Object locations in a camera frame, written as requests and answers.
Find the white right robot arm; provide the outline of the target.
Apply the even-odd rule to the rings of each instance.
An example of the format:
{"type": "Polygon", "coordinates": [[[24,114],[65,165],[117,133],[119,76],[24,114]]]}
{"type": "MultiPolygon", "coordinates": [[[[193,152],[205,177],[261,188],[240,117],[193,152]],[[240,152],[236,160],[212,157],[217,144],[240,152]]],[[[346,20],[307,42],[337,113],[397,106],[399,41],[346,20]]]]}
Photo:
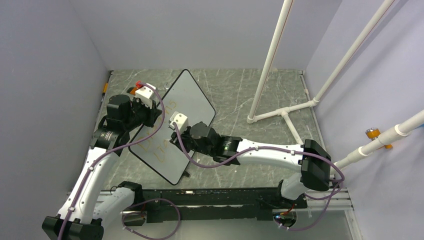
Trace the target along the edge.
{"type": "Polygon", "coordinates": [[[331,158],[315,140],[276,145],[220,135],[204,122],[189,126],[173,120],[169,127],[173,130],[170,142],[200,168],[258,164],[293,171],[275,194],[276,203],[282,208],[289,207],[308,190],[325,192],[330,188],[331,158]]]}

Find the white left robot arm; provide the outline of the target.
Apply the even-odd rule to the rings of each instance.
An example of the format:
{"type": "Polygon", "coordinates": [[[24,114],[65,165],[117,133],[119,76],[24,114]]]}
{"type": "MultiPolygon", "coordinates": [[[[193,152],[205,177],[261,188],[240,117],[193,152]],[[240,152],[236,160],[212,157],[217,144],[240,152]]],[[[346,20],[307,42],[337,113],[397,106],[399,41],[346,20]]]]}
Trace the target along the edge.
{"type": "Polygon", "coordinates": [[[136,93],[133,98],[117,94],[109,98],[106,115],[98,123],[89,144],[85,164],[65,203],[55,216],[47,216],[42,230],[51,240],[100,240],[105,228],[118,214],[144,203],[141,184],[123,181],[114,193],[97,204],[103,184],[127,148],[130,132],[139,126],[153,128],[162,110],[154,98],[157,94],[136,93]]]}

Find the white whiteboard black frame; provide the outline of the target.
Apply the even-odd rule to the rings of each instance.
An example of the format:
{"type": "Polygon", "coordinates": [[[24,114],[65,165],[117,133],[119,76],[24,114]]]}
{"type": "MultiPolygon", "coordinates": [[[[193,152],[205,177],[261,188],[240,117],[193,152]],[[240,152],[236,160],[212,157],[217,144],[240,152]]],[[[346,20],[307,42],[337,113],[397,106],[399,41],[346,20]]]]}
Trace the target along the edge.
{"type": "Polygon", "coordinates": [[[209,126],[216,116],[216,111],[187,69],[181,71],[162,101],[165,117],[159,117],[153,128],[141,126],[132,138],[136,144],[128,149],[150,169],[175,186],[190,161],[169,141],[173,133],[169,127],[170,117],[174,112],[179,112],[188,117],[190,126],[199,122],[209,126]]]}

